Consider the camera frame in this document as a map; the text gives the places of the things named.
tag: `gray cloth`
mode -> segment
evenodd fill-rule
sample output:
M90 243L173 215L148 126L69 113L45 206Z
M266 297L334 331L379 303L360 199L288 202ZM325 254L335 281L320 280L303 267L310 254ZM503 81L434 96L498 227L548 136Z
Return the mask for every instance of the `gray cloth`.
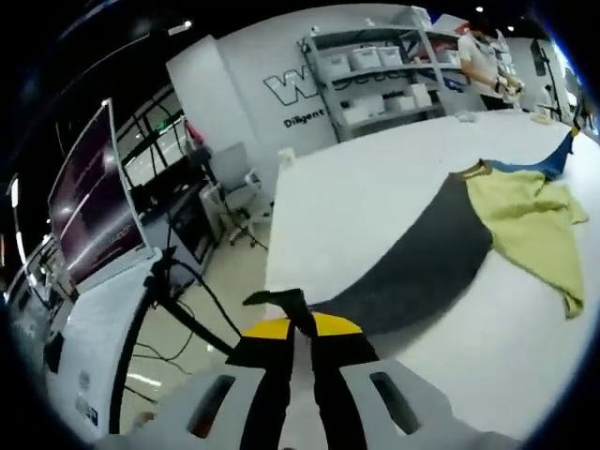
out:
M448 308L469 287L491 245L463 176L450 174L411 228L366 274L311 309L345 317L367 335L398 330Z

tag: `blue cloth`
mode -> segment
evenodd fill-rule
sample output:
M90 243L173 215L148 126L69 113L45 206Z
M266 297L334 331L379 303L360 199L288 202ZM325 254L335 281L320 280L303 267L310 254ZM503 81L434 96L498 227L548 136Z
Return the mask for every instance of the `blue cloth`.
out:
M535 164L506 164L501 161L491 160L489 164L500 172L511 173L517 171L541 172L550 181L560 178L564 171L564 165L569 154L573 154L573 134L569 134L562 140L551 155L541 162Z

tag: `monitor screen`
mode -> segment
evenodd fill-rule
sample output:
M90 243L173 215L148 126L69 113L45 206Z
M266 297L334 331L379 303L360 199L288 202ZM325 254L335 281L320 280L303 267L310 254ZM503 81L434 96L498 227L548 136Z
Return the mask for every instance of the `monitor screen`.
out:
M49 198L52 232L75 284L144 243L119 173L104 105L73 145Z

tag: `white office chair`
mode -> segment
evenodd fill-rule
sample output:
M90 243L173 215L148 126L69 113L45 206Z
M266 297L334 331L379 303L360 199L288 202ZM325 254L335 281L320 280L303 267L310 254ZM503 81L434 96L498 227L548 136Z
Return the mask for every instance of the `white office chair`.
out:
M230 244L246 232L254 236L257 223L271 221L272 207L256 171L248 165L246 147L239 142L214 152L210 166L218 183L207 189L202 197L219 213L228 230ZM256 242L252 240L251 245L254 247Z

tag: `wall logo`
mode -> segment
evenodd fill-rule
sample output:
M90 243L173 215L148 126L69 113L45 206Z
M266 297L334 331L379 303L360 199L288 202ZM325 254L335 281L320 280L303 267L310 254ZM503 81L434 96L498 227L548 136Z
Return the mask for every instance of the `wall logo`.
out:
M304 115L295 115L289 119L283 121L285 128L293 127L294 125L306 125L310 119L316 119L317 117L323 117L325 115L324 110L317 110Z
M283 72L282 78L273 75L262 82L284 106L297 103L300 99L299 96L312 98L319 95L307 66L302 66L300 71L295 68L286 70Z

